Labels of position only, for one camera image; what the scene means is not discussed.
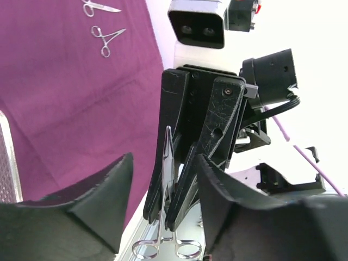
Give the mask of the metal mesh tray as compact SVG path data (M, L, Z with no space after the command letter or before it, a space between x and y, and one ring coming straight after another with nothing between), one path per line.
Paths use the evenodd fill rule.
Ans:
M23 201L9 122L1 111L1 203Z

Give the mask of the purple cloth wrap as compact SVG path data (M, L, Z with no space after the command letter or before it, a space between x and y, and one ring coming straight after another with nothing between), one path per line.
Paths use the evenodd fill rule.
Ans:
M145 1L1 1L1 110L9 120L25 200L38 200L134 157L126 220L151 179L162 60ZM91 34L126 28L101 56Z

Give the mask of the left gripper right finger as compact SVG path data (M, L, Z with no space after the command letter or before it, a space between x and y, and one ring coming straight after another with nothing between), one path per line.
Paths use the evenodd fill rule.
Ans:
M197 179L209 253L291 252L299 234L290 205L256 192L203 155Z

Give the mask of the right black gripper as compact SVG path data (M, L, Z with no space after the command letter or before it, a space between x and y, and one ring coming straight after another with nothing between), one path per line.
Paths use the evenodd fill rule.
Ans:
M205 154L225 167L232 156L251 88L233 72L184 65L161 75L154 168L143 209L152 224L162 204L163 151L175 132L176 162L185 164L170 203L166 227L175 231L197 194L195 157Z

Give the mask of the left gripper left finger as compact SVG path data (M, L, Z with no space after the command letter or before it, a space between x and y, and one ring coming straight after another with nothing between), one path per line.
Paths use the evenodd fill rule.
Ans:
M119 252L133 178L133 155L127 153L93 175L38 201L22 206L62 209L113 252Z

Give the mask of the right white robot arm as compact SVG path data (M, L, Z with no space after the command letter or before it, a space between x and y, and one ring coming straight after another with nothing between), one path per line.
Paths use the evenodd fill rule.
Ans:
M161 170L165 129L171 127L177 171L176 191L166 225L176 229L198 201L195 157L204 154L218 167L233 153L270 144L266 119L300 103L293 55L286 49L243 62L239 73L196 65L167 69L161 76L154 169L143 217L153 223L161 209Z

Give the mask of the steel surgical scissors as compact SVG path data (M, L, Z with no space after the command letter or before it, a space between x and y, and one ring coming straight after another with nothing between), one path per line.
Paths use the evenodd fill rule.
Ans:
M102 10L102 11L106 11L106 12L110 12L110 13L121 12L120 9L110 7L107 5L98 4L98 3L95 3L91 0L82 0L82 2L83 2L83 11L87 17L93 17L95 10Z

